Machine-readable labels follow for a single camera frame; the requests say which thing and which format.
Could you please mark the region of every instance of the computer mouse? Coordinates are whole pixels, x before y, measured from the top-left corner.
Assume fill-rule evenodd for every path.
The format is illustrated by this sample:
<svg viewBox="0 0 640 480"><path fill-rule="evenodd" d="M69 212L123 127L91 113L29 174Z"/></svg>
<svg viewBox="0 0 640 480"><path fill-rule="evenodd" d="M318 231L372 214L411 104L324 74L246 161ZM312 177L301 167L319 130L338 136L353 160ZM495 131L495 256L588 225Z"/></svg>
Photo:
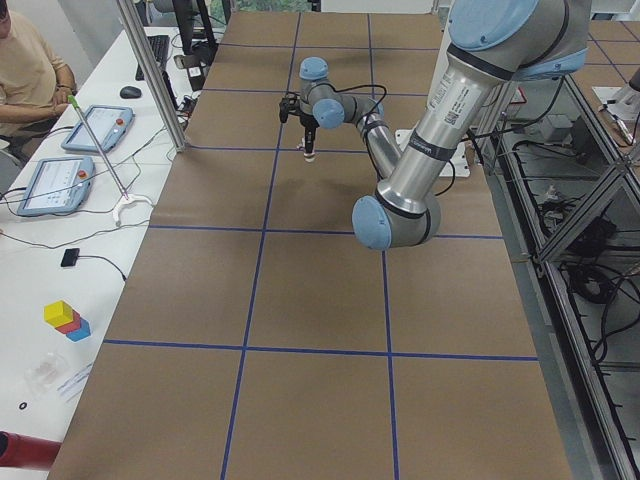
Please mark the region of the computer mouse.
<svg viewBox="0 0 640 480"><path fill-rule="evenodd" d="M122 87L120 90L120 98L140 98L142 96L142 90L132 85Z"/></svg>

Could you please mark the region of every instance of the person's arm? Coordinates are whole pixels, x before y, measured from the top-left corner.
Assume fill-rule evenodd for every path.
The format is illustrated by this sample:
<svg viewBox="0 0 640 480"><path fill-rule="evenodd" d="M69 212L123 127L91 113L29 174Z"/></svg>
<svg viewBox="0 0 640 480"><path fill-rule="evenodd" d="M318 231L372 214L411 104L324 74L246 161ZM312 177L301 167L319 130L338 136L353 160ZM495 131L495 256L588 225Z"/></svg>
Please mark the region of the person's arm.
<svg viewBox="0 0 640 480"><path fill-rule="evenodd" d="M53 104L69 103L69 95L73 95L76 91L76 80L69 65L63 65L56 70L56 85Z"/></svg>
<svg viewBox="0 0 640 480"><path fill-rule="evenodd" d="M66 104L53 107L24 107L19 105L0 105L0 123L33 123L58 118L67 108Z"/></svg>

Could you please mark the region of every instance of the stacked blocks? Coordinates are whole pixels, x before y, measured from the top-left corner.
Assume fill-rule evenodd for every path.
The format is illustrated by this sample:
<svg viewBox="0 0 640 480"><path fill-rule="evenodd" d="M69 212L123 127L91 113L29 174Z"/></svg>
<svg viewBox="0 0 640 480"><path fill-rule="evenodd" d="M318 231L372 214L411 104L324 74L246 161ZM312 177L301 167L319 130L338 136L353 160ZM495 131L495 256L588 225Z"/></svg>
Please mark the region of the stacked blocks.
<svg viewBox="0 0 640 480"><path fill-rule="evenodd" d="M44 321L74 342L91 335L89 322L62 300L44 307Z"/></svg>

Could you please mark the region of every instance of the label on robot arm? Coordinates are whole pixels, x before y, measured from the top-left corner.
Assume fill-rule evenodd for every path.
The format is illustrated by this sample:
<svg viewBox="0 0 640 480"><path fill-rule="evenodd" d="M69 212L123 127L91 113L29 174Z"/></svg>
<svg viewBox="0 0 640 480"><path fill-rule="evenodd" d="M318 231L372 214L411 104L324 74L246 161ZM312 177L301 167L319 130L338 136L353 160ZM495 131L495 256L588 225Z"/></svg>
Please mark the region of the label on robot arm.
<svg viewBox="0 0 640 480"><path fill-rule="evenodd" d="M481 94L481 90L475 85L454 83L452 78L445 74L429 102L429 110L442 122L453 128L462 128Z"/></svg>

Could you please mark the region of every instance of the white stand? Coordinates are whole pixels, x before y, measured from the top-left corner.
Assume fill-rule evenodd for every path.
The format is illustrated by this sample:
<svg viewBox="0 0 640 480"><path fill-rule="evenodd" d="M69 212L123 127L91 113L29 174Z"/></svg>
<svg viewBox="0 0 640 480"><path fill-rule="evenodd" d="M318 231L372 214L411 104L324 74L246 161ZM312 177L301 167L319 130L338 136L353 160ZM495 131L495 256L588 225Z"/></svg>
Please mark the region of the white stand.
<svg viewBox="0 0 640 480"><path fill-rule="evenodd" d="M80 117L80 121L84 125L84 128L87 129L87 133L91 137L91 141L94 143L94 145L98 149L98 153L100 153L100 156L102 157L102 160L104 160L104 163L107 166L109 173L113 177L113 180L116 182L116 185L120 190L120 195L121 195L120 200L118 200L118 203L116 203L116 206L113 208L113 220L116 222L116 227L120 227L121 225L120 210L122 210L127 205L131 205L132 203L135 203L135 202L145 202L153 207L154 206L153 202L151 201L151 199L145 197L144 195L134 195L127 192L127 187L124 186L124 183L122 183L122 180L120 180L120 177L118 177L118 174L113 168L113 165L111 165L111 162L109 161L109 158L107 157L106 152L102 148L102 145L100 144L100 141L96 137L95 133L93 133L93 130L91 129L91 126L87 121L87 118L82 112L82 109L78 105L78 102L76 102L76 99L72 95L69 95L69 101L71 105L73 105L73 108L78 114L78 117Z"/></svg>

